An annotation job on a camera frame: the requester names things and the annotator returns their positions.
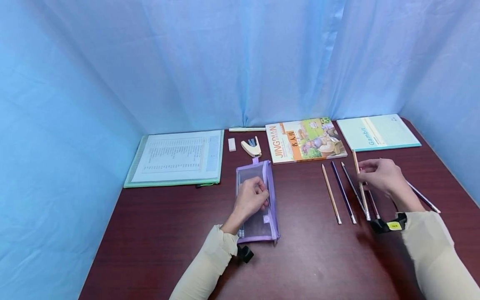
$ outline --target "stapler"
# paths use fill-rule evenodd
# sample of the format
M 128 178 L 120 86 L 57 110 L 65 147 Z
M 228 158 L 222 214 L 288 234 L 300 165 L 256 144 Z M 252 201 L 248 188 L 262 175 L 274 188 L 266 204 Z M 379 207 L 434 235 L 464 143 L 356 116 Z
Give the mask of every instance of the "stapler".
M 251 157 L 260 157 L 262 156 L 262 150 L 260 149 L 260 144 L 258 143 L 258 138 L 255 136 L 255 139 L 249 139 L 248 144 L 246 141 L 241 141 L 242 148 L 251 156 Z

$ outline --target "colored pencil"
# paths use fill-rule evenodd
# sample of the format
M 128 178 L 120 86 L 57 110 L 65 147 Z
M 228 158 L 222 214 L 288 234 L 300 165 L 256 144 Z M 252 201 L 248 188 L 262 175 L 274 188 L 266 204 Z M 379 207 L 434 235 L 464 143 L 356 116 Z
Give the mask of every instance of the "colored pencil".
M 335 163 L 332 161 L 332 168 L 333 172 L 335 173 L 336 181 L 338 182 L 338 186 L 340 187 L 340 190 L 342 191 L 342 197 L 343 200 L 345 201 L 345 205 L 347 206 L 348 214 L 350 215 L 350 219 L 352 220 L 353 224 L 357 223 L 357 220 L 355 219 L 355 216 L 353 215 L 352 208 L 350 207 L 350 202 L 348 201 L 347 194 L 345 193 L 345 190 L 343 188 L 342 181 L 340 181 L 340 176 L 338 175 L 338 172 L 336 171 Z
M 352 150 L 352 155 L 353 155 L 353 162 L 355 163 L 355 170 L 357 171 L 357 174 L 360 173 L 360 168 L 359 168 L 359 162 L 357 160 L 357 154 L 355 153 L 355 150 Z M 360 195 L 361 199 L 363 200 L 363 207 L 365 207 L 365 215 L 367 217 L 367 221 L 370 221 L 370 211 L 368 210 L 368 205 L 367 205 L 367 198 L 365 197 L 365 191 L 363 190 L 363 184 L 359 182 L 359 187 L 360 187 Z
M 336 221 L 339 224 L 342 224 L 342 221 L 340 220 L 340 215 L 338 214 L 338 210 L 336 209 L 335 199 L 333 198 L 333 194 L 332 194 L 332 188 L 330 188 L 330 183 L 328 182 L 327 172 L 325 171 L 325 166 L 323 164 L 322 164 L 322 171 L 324 172 L 328 193 L 330 194 L 330 200 L 332 201 L 333 210 L 335 211 Z
M 363 208 L 363 203 L 361 202 L 360 196 L 359 196 L 359 194 L 357 193 L 357 188 L 355 187 L 355 185 L 354 185 L 353 182 L 352 182 L 352 179 L 350 178 L 350 174 L 349 174 L 348 171 L 347 171 L 347 167 L 345 167 L 345 164 L 344 164 L 343 162 L 341 162 L 341 164 L 342 164 L 343 172 L 345 173 L 345 175 L 346 175 L 346 177 L 347 177 L 347 179 L 348 179 L 348 182 L 350 183 L 350 186 L 352 187 L 352 190 L 353 190 L 353 192 L 355 193 L 355 197 L 357 197 L 357 200 L 358 200 L 358 202 L 359 202 L 359 204 L 360 204 L 360 207 L 361 207 L 363 213 L 365 213 L 365 208 Z
M 375 216 L 377 219 L 380 219 L 380 214 L 378 213 L 377 205 L 375 205 L 375 200 L 373 199 L 372 192 L 370 189 L 367 190 L 368 195 L 370 196 L 370 200 L 372 201 L 373 211 L 375 212 Z
M 430 202 L 430 200 L 427 199 L 427 197 L 425 197 L 419 190 L 417 190 L 413 185 L 411 185 L 410 182 L 408 182 L 408 185 L 412 188 L 412 190 L 417 193 L 417 195 L 428 205 L 430 206 L 431 209 L 433 209 L 436 213 L 441 213 L 440 209 L 438 209 L 435 205 L 433 205 L 432 202 Z

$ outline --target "picture book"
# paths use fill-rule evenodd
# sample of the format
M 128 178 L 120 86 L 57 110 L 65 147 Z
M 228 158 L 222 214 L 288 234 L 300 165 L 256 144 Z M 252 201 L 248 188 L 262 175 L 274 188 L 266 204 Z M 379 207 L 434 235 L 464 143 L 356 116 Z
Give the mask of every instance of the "picture book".
M 397 114 L 338 120 L 337 124 L 355 151 L 421 146 Z
M 347 156 L 329 118 L 269 124 L 265 128 L 274 164 Z

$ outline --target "pencil case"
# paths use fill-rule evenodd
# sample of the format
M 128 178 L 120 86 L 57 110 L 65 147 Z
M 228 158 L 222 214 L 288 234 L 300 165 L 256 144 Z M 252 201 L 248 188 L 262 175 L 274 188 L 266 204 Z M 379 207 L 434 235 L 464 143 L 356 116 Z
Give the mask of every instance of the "pencil case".
M 268 206 L 265 210 L 260 210 L 251 216 L 238 232 L 238 244 L 272 240 L 276 241 L 280 238 L 278 233 L 278 226 L 276 221 L 276 203 L 275 203 L 275 189 L 273 185 L 272 164 L 269 160 L 258 162 L 258 158 L 253 159 L 254 163 L 251 165 L 237 168 L 237 189 L 245 180 L 260 177 L 267 187 L 270 196 L 267 199 Z

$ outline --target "light blue notebook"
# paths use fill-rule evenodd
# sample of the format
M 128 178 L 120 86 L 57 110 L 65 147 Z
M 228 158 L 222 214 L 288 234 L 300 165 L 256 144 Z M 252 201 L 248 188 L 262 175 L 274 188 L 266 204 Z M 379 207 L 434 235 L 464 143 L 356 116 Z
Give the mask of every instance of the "light blue notebook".
M 358 152 L 421 146 L 397 114 L 338 120 L 337 124 L 350 148 Z

